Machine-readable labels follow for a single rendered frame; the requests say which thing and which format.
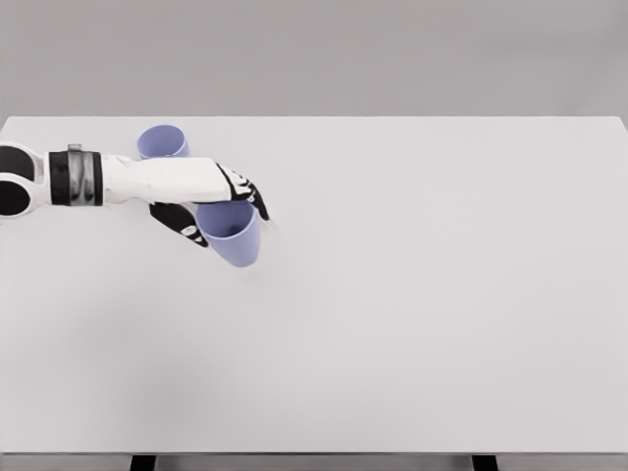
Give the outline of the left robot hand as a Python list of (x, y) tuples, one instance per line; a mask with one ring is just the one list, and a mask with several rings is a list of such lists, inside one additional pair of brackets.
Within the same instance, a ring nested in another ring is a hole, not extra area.
[(195, 217), (185, 205), (215, 204), (224, 201), (247, 201), (264, 221), (270, 216), (260, 190), (248, 178), (212, 159), (191, 158), (190, 163), (176, 164), (166, 170), (165, 181), (158, 182), (158, 196), (165, 201), (149, 204), (150, 216), (187, 240), (207, 247)]

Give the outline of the lavender plastic cup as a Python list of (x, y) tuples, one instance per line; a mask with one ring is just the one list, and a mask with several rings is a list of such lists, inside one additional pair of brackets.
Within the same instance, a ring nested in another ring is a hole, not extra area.
[(232, 266), (256, 262), (261, 245), (257, 210), (247, 201), (200, 204), (196, 225), (214, 251)]
[(158, 125), (146, 129), (138, 137), (136, 149), (142, 160), (190, 155), (185, 133), (173, 125)]

